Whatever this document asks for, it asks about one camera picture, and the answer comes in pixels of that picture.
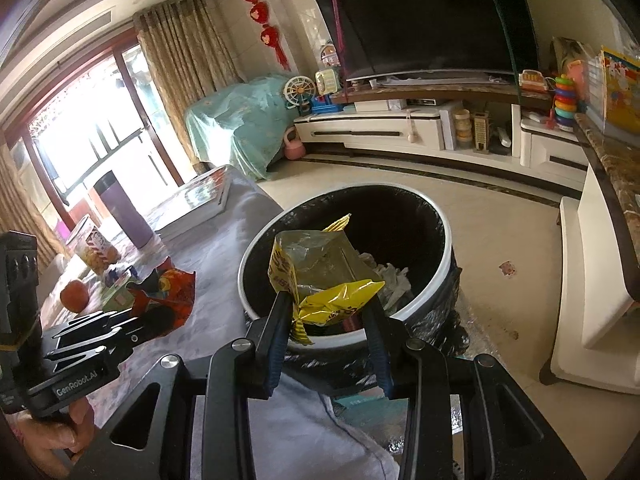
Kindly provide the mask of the left hand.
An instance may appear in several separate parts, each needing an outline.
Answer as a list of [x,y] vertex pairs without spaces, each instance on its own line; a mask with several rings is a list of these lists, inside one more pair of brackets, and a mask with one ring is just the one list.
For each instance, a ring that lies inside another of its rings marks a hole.
[[53,479],[65,479],[96,435],[94,411],[87,398],[68,406],[68,422],[44,422],[28,411],[6,415],[17,441],[32,463]]

